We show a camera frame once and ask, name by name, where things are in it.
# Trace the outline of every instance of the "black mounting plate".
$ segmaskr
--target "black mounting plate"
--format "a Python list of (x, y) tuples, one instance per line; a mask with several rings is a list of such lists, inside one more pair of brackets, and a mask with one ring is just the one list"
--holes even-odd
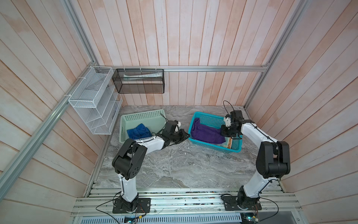
[[(119, 213), (128, 213), (127, 206), (125, 205), (126, 202), (122, 197), (114, 200), (114, 206), (113, 206), (113, 214), (119, 214)], [(138, 213), (149, 213), (150, 212), (150, 198), (138, 198)]]
[[(223, 196), (223, 199), (229, 203), (224, 202), (225, 211), (243, 211), (238, 205), (237, 205), (237, 196)], [(256, 204), (257, 209), (261, 210), (261, 204)], [(256, 207), (248, 208), (247, 210), (256, 210)]]

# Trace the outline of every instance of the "purple towel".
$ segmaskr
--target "purple towel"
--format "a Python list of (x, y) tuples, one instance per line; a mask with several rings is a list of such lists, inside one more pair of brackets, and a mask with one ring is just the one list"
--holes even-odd
[(200, 123), (199, 118), (195, 118), (190, 135), (192, 138), (211, 144), (222, 144), (225, 137), (221, 134), (221, 129), (212, 128)]

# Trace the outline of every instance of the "green plastic basket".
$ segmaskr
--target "green plastic basket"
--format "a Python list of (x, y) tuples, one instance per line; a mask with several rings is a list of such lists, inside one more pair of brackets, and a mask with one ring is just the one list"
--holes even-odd
[(165, 118), (160, 114), (165, 116), (163, 109), (122, 115), (119, 130), (119, 142), (124, 143), (129, 139), (127, 130), (133, 129), (139, 124), (144, 124), (150, 132), (157, 133), (160, 131), (165, 125)]

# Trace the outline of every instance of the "metal vent grille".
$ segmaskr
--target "metal vent grille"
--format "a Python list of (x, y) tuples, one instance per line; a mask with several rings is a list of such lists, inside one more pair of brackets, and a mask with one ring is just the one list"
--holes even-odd
[[(114, 216), (119, 223), (124, 223), (125, 217)], [(238, 223), (242, 222), (240, 213), (219, 213), (219, 214), (188, 214), (188, 215), (146, 215), (138, 220), (138, 223), (158, 223), (158, 224), (179, 224), (179, 223)], [(81, 224), (112, 224), (114, 219), (108, 216), (83, 217)]]

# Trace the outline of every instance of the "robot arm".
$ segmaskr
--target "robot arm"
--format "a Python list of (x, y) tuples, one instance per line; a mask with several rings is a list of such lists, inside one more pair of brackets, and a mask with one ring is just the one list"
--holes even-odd
[[(234, 138), (237, 135), (245, 135), (259, 148), (256, 159), (257, 170), (250, 181), (240, 188), (235, 198), (237, 205), (243, 210), (255, 205), (261, 208), (258, 204), (259, 193), (269, 182), (290, 172), (289, 146), (286, 142), (268, 136), (252, 120), (245, 120), (239, 110), (234, 110), (227, 115), (225, 123), (222, 125), (223, 136)], [(144, 156), (167, 147), (171, 142), (181, 143), (189, 137), (189, 134), (183, 129), (179, 130), (179, 127), (178, 121), (167, 121), (161, 134), (137, 141), (127, 139), (114, 157), (112, 165), (121, 181), (122, 197), (119, 200), (123, 211), (134, 211), (137, 208), (138, 192), (135, 176), (141, 168)]]
[(290, 172), (289, 145), (267, 135), (252, 120), (245, 120), (239, 110), (226, 115), (224, 121), (225, 125), (221, 127), (222, 135), (227, 137), (245, 135), (259, 148), (256, 172), (250, 181), (240, 188), (237, 196), (237, 205), (246, 210), (258, 205), (259, 193), (269, 182), (278, 180)]
[(116, 201), (121, 206), (120, 211), (135, 211), (139, 204), (136, 175), (142, 166), (145, 155), (163, 149), (171, 142), (179, 144), (189, 138), (190, 135), (179, 127), (180, 122), (168, 120), (161, 133), (145, 139), (127, 139), (124, 142), (112, 161), (122, 189), (122, 197)]

